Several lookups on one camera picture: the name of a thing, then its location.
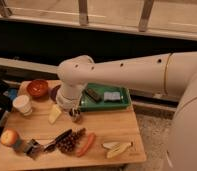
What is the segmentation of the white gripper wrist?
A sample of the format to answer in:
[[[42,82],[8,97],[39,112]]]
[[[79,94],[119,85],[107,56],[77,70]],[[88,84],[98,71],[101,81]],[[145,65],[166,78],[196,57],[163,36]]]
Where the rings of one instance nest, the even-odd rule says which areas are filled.
[[[64,110],[70,110],[79,106],[81,91],[75,88],[60,87],[57,91],[56,102]],[[54,124],[58,117],[62,114],[61,109],[54,104],[50,110],[48,121]]]

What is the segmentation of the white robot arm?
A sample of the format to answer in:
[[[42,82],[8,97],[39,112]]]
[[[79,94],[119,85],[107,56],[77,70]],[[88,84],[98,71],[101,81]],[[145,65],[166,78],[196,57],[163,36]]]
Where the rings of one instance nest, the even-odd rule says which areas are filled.
[[[104,63],[82,55],[61,62],[57,75],[56,102],[64,110],[79,104],[89,83],[178,97],[162,171],[197,171],[197,52]]]

